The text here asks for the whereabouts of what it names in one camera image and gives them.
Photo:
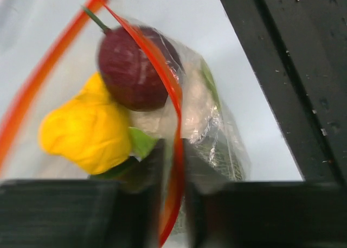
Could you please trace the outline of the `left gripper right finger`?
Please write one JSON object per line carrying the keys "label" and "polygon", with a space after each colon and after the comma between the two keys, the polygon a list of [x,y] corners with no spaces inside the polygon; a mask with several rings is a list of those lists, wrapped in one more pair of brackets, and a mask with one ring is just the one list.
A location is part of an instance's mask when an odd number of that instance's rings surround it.
{"label": "left gripper right finger", "polygon": [[346,247],[346,187],[235,182],[183,141],[190,247]]}

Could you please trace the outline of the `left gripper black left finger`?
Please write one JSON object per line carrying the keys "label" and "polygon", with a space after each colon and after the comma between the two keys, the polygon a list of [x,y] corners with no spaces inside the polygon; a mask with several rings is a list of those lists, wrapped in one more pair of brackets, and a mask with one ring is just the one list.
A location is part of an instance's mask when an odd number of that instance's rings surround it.
{"label": "left gripper black left finger", "polygon": [[164,140],[120,180],[6,180],[1,247],[158,247]]}

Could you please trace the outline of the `yellow pepper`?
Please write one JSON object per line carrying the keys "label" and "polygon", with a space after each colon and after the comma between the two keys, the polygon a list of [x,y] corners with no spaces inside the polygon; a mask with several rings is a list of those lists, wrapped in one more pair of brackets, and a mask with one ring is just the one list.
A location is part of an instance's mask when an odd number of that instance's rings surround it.
{"label": "yellow pepper", "polygon": [[97,175],[123,164],[132,151],[128,111],[94,73],[71,100],[49,112],[38,130],[40,147]]}

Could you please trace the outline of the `green melon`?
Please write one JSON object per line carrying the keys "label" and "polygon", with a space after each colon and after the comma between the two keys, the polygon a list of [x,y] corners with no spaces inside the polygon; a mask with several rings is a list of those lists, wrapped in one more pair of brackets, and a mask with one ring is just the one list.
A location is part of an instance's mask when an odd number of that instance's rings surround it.
{"label": "green melon", "polygon": [[245,179],[237,147],[228,142],[223,132],[204,134],[198,139],[183,139],[185,196],[195,187],[201,194],[210,194],[222,189],[226,183]]}

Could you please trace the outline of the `clear zip top bag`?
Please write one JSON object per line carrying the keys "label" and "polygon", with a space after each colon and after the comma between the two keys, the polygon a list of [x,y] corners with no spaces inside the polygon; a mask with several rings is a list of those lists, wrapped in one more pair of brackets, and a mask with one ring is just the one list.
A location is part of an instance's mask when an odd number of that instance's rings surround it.
{"label": "clear zip top bag", "polygon": [[1,247],[247,247],[205,59],[87,0],[1,123]]}

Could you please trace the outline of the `white cauliflower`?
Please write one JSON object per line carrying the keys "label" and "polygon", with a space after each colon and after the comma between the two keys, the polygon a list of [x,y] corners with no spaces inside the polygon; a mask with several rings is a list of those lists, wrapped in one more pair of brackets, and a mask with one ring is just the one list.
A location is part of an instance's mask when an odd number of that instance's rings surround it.
{"label": "white cauliflower", "polygon": [[[211,71],[204,60],[184,63],[182,80],[182,137],[199,142],[212,135],[221,126],[219,104],[215,98],[215,85]],[[176,113],[171,102],[150,112],[130,112],[132,125],[146,134],[162,138],[176,125]]]}

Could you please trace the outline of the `dark red plum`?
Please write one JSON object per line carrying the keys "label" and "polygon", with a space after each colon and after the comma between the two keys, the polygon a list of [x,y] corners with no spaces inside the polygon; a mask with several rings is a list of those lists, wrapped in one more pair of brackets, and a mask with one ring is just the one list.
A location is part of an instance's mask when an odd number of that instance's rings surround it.
{"label": "dark red plum", "polygon": [[89,9],[84,12],[104,33],[97,64],[111,96],[132,111],[163,108],[168,92],[144,51],[124,27],[109,28]]}

